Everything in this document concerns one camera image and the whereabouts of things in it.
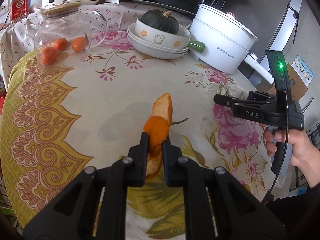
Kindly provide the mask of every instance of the pumpkin stem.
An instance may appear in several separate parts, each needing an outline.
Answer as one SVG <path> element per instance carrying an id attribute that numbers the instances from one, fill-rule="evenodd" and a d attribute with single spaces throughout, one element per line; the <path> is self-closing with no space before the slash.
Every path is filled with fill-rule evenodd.
<path id="1" fill-rule="evenodd" d="M 162 15 L 163 15 L 164 17 L 169 18 L 170 15 L 171 15 L 171 11 L 165 11 Z"/>

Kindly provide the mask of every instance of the stack of plates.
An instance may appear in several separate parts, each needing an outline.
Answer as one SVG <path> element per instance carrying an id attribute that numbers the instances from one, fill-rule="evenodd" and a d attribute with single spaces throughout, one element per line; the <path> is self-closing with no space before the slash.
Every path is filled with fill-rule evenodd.
<path id="1" fill-rule="evenodd" d="M 136 50 L 149 56 L 163 59 L 179 58 L 188 52 L 188 47 L 184 49 L 169 49 L 140 39 L 135 34 L 135 25 L 135 23 L 129 25 L 127 35 L 129 42 Z"/>

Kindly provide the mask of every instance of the human hand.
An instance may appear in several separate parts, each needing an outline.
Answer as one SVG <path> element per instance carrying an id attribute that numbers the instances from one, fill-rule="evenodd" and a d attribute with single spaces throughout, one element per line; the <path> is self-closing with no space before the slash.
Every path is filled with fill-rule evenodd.
<path id="1" fill-rule="evenodd" d="M 263 132 L 263 137 L 265 138 L 267 154 L 271 157 L 277 151 L 277 147 L 272 143 L 273 137 L 275 137 L 278 142 L 285 142 L 285 130 L 276 131 L 275 134 L 266 128 Z M 300 166 L 309 158 L 309 155 L 314 152 L 314 146 L 311 144 L 308 135 L 305 131 L 289 130 L 288 143 L 292 144 L 292 157 L 291 165 Z"/>

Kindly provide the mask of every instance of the bolt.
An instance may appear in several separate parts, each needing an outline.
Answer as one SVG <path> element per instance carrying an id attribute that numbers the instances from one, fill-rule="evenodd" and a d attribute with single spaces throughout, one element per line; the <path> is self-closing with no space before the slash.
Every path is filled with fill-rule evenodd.
<path id="1" fill-rule="evenodd" d="M 178 162 L 180 163 L 186 163 L 188 160 L 189 160 L 188 157 L 185 157 L 185 156 L 180 156 L 178 158 Z"/>
<path id="2" fill-rule="evenodd" d="M 93 167 L 93 166 L 88 166 L 88 167 L 86 167 L 86 168 L 84 169 L 84 172 L 85 172 L 86 174 L 91 174 L 91 173 L 94 173 L 95 170 L 96 170 L 95 167 Z"/>
<path id="3" fill-rule="evenodd" d="M 222 175 L 226 173 L 226 170 L 223 167 L 217 167 L 216 168 L 216 173 Z"/>
<path id="4" fill-rule="evenodd" d="M 131 157 L 124 157 L 122 161 L 125 164 L 129 164 L 129 163 L 132 163 L 133 159 Z"/>

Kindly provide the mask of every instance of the green pumpkin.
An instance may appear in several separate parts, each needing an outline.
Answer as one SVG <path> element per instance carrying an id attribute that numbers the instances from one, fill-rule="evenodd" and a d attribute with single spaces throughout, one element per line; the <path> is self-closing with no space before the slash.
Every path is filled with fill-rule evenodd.
<path id="1" fill-rule="evenodd" d="M 166 33 L 177 34 L 179 31 L 179 23 L 171 16 L 171 11 L 150 10 L 141 17 L 140 21 Z"/>

